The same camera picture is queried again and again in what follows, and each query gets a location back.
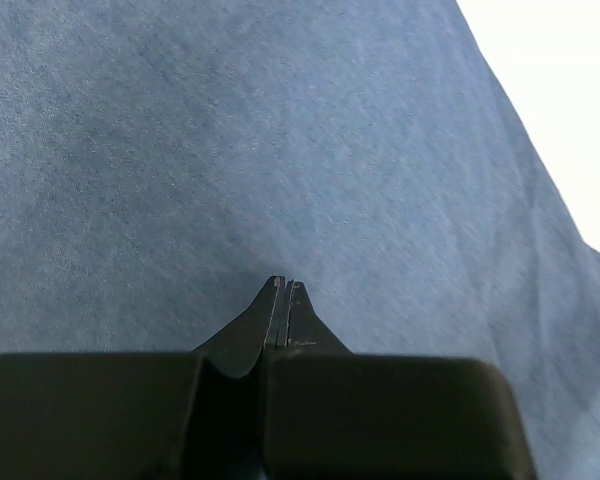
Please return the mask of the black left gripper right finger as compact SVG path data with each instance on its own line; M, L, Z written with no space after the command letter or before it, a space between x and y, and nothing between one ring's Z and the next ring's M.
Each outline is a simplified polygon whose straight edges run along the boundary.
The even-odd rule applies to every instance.
M356 354L290 282L262 355L271 479L533 479L515 396L492 364Z

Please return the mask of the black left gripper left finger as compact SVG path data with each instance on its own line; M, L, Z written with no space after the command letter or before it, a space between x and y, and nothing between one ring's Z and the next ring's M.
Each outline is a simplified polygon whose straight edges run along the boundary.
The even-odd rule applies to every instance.
M0 479L202 477L252 430L284 286L191 352L0 354Z

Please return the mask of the blue fabric pillowcase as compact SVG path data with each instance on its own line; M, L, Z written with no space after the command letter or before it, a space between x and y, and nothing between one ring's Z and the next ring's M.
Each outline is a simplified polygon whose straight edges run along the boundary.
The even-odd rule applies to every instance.
M600 479L600 253L456 3L0 1L0 352L191 349L272 275Z

